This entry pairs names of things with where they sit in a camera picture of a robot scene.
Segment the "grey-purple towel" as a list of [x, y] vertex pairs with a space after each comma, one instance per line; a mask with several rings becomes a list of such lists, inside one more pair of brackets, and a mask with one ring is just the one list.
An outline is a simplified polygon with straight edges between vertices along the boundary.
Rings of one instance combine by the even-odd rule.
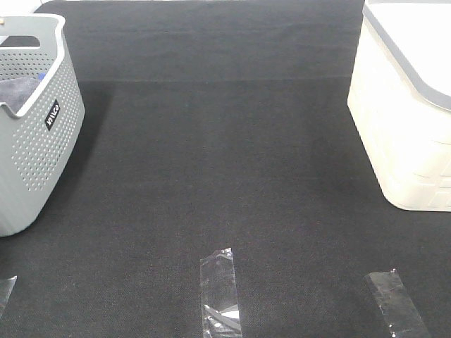
[[32, 77], [2, 80], [1, 103], [7, 104], [14, 113], [17, 113], [39, 84], [40, 81]]

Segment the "black felt table mat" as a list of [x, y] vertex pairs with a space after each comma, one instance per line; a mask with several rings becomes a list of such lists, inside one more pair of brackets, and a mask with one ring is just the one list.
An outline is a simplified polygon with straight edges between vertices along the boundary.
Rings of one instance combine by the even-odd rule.
[[387, 337], [395, 268], [450, 336], [450, 214], [388, 203], [347, 107], [361, 1], [51, 1], [85, 104], [38, 219], [1, 240], [2, 337], [200, 337], [231, 248], [246, 337]]

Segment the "centre clear tape strip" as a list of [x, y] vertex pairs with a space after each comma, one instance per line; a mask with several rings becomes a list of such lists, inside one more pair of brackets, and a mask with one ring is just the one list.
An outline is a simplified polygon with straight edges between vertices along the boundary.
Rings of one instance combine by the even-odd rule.
[[200, 304], [204, 337], [242, 337], [232, 249], [200, 260]]

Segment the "clear tape strip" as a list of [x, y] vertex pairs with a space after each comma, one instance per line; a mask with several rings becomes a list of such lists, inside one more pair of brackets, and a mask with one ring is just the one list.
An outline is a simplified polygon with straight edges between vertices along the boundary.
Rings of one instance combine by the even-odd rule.
[[200, 260], [200, 304], [204, 337], [242, 337], [232, 249]]
[[429, 338], [431, 334], [396, 269], [364, 277], [391, 337]]
[[3, 316], [16, 280], [16, 276], [0, 280], [0, 318]]

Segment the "grey perforated laundry basket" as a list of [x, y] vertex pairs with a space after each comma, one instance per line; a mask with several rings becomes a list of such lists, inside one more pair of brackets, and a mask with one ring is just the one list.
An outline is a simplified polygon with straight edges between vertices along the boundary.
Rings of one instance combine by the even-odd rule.
[[85, 106], [66, 44], [64, 17], [1, 17], [1, 36], [34, 37], [37, 46], [2, 46], [1, 81], [45, 77], [14, 113], [1, 103], [1, 236], [23, 231], [39, 215], [77, 141]]

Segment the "white storage bin grey rim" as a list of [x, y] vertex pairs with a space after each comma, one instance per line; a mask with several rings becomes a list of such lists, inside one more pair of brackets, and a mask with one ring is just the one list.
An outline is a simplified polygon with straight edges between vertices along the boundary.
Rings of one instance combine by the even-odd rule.
[[450, 2], [365, 1], [347, 105], [384, 197], [450, 210]]

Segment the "right clear tape strip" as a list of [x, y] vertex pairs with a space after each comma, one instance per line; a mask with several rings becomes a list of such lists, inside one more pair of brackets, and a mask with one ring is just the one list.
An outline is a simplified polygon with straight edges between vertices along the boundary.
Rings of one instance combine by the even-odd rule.
[[431, 334], [396, 269], [364, 277], [391, 337], [429, 338]]

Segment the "left clear tape strip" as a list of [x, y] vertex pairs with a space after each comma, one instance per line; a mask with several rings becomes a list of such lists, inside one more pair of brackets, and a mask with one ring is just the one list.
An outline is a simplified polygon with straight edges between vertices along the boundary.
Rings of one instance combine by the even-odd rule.
[[0, 280], [0, 318], [3, 316], [16, 280], [16, 276]]

